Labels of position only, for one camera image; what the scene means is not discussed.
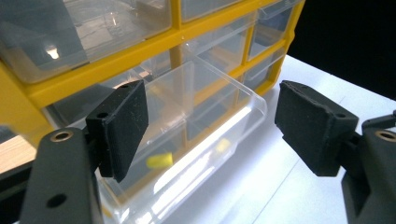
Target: white table surface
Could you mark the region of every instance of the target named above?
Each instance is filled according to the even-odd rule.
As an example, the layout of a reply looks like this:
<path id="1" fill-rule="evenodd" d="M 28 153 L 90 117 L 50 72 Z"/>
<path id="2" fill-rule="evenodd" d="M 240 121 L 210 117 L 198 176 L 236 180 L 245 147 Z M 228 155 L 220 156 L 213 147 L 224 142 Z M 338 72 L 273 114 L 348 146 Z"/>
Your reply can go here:
<path id="1" fill-rule="evenodd" d="M 287 56 L 278 83 L 304 83 L 360 118 L 392 113 L 396 102 Z M 165 223 L 347 223 L 341 179 L 316 177 L 274 124 L 279 85 L 263 96 L 264 124 Z"/>

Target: yellow plastic frame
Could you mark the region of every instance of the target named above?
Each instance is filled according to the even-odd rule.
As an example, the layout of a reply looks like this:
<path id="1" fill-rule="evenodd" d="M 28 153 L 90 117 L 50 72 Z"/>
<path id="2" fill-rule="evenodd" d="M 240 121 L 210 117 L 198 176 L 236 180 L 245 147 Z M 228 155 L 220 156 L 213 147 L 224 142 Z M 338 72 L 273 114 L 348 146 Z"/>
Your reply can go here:
<path id="1" fill-rule="evenodd" d="M 45 106 L 62 100 L 92 84 L 114 77 L 168 49 L 170 49 L 171 53 L 172 67 L 177 67 L 181 64 L 179 45 L 183 42 L 220 28 L 231 21 L 256 11 L 258 8 L 269 6 L 277 1 L 245 0 L 201 19 L 182 23 L 180 1 L 171 0 L 173 25 L 168 31 L 104 59 L 36 84 L 20 82 L 6 65 L 0 61 L 0 83 L 2 84 L 0 90 L 0 124 L 7 125 L 13 132 L 20 134 L 36 147 L 39 140 L 46 133 L 53 130 L 50 122 L 44 116 L 43 108 Z M 257 65 L 278 49 L 288 49 L 294 38 L 294 28 L 303 5 L 304 1 L 294 7 L 283 39 L 251 61 L 248 61 L 248 47 L 250 46 L 253 27 L 249 28 L 243 61 L 229 75 L 241 80 L 242 75 L 248 69 Z M 274 64 L 269 78 L 256 90 L 258 94 L 264 94 L 274 86 L 282 62 L 283 58 Z"/>

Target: transparent drawer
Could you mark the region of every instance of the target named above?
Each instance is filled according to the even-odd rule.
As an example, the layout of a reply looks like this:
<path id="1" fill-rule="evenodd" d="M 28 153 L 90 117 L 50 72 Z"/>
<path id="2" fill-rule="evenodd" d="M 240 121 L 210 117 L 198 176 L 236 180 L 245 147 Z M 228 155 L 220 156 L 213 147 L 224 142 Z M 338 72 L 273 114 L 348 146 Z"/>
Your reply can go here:
<path id="1" fill-rule="evenodd" d="M 191 21 L 242 0 L 181 0 L 181 19 Z"/>
<path id="2" fill-rule="evenodd" d="M 169 2 L 5 1 L 0 7 L 0 56 L 19 79 L 38 82 L 168 29 Z"/>
<path id="3" fill-rule="evenodd" d="M 258 10 L 259 18 L 254 28 L 249 49 L 252 59 L 270 48 L 285 34 L 292 7 L 302 0 L 282 0 Z"/>
<path id="4" fill-rule="evenodd" d="M 208 80 L 210 88 L 195 90 Z M 146 91 L 149 126 L 130 172 L 120 183 L 98 177 L 109 223 L 164 221 L 233 155 L 267 111 L 261 97 L 199 59 L 154 79 Z M 153 158 L 159 167 L 152 167 Z"/>
<path id="5" fill-rule="evenodd" d="M 279 49 L 268 58 L 248 70 L 244 75 L 244 85 L 252 90 L 256 90 L 268 78 L 272 65 L 277 60 L 285 56 L 285 54 L 284 49 Z"/>
<path id="6" fill-rule="evenodd" d="M 228 73 L 241 64 L 246 29 L 254 23 L 253 18 L 253 14 L 248 14 L 218 30 L 188 41 L 184 48 L 220 71 Z"/>

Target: bolt hole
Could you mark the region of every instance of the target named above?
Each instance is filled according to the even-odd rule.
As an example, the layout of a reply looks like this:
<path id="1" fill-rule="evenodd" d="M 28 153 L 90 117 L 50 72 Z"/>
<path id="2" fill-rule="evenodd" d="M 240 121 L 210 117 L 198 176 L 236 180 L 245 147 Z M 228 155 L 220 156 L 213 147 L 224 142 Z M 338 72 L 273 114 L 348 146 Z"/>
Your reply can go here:
<path id="1" fill-rule="evenodd" d="M 336 114 L 335 115 L 337 118 L 343 119 L 346 118 L 347 116 L 345 114 Z"/>
<path id="2" fill-rule="evenodd" d="M 73 133 L 70 131 L 64 131 L 64 132 L 60 132 L 60 133 L 56 133 L 54 134 L 50 140 L 52 142 L 62 142 L 62 141 L 66 141 L 67 139 L 71 138 L 73 136 Z"/>
<path id="3" fill-rule="evenodd" d="M 394 133 L 388 133 L 385 131 L 377 131 L 376 136 L 378 136 L 379 138 L 389 141 L 389 142 L 396 142 L 396 134 Z"/>
<path id="4" fill-rule="evenodd" d="M 108 116 L 107 113 L 100 113 L 100 114 L 96 115 L 96 117 L 99 118 L 99 119 L 104 119 L 107 116 Z"/>
<path id="5" fill-rule="evenodd" d="M 391 135 L 389 133 L 381 133 L 381 136 L 383 136 L 384 138 L 388 138 L 388 139 L 396 139 L 396 137 L 394 135 Z"/>
<path id="6" fill-rule="evenodd" d="M 52 198 L 50 198 L 47 201 L 47 207 L 48 208 L 56 208 L 59 207 L 60 205 L 62 205 L 64 202 L 66 202 L 66 195 L 64 194 L 57 194 L 55 196 L 53 196 Z"/>

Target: yellow object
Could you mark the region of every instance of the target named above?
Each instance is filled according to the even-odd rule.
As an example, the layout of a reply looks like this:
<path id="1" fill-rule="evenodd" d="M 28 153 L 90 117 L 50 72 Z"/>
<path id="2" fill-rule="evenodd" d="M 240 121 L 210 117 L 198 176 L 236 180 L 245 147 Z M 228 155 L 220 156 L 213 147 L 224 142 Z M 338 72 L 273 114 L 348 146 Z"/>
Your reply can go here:
<path id="1" fill-rule="evenodd" d="M 172 153 L 157 154 L 148 157 L 146 165 L 150 169 L 162 169 L 173 165 Z"/>
<path id="2" fill-rule="evenodd" d="M 102 213 L 107 217 L 113 217 L 110 211 L 102 204 Z"/>
<path id="3" fill-rule="evenodd" d="M 218 145 L 216 146 L 216 150 L 217 150 L 218 152 L 224 152 L 224 151 L 226 151 L 226 150 L 230 147 L 230 145 L 231 145 L 231 142 L 230 142 L 230 141 L 228 141 L 228 140 L 225 139 L 225 138 L 222 138 L 222 139 L 218 142 Z"/>
<path id="4" fill-rule="evenodd" d="M 0 60 L 0 83 L 2 84 L 0 89 L 0 125 L 7 125 L 14 133 L 20 134 L 34 147 L 37 147 L 39 140 L 53 129 L 44 115 L 46 106 L 95 83 L 112 78 L 165 50 L 171 50 L 172 67 L 176 67 L 181 63 L 179 46 L 184 42 L 216 30 L 231 21 L 256 12 L 258 8 L 267 7 L 276 2 L 278 0 L 244 0 L 200 19 L 182 22 L 180 0 L 172 0 L 172 27 L 168 31 L 101 60 L 36 84 L 20 82 L 6 67 L 6 63 Z M 281 48 L 287 50 L 294 38 L 294 28 L 303 5 L 304 1 L 293 8 L 283 38 L 252 60 L 248 60 L 248 48 L 253 32 L 253 29 L 249 28 L 243 60 L 229 75 L 243 80 L 240 77 L 248 69 L 265 60 L 272 52 Z M 274 86 L 282 61 L 283 59 L 275 63 L 269 78 L 260 85 L 256 90 L 257 93 L 264 94 Z M 205 91 L 207 93 L 198 95 L 205 97 L 210 95 L 210 92 L 215 92 L 209 89 L 205 89 Z M 196 102 L 202 101 L 201 97 L 197 97 Z"/>

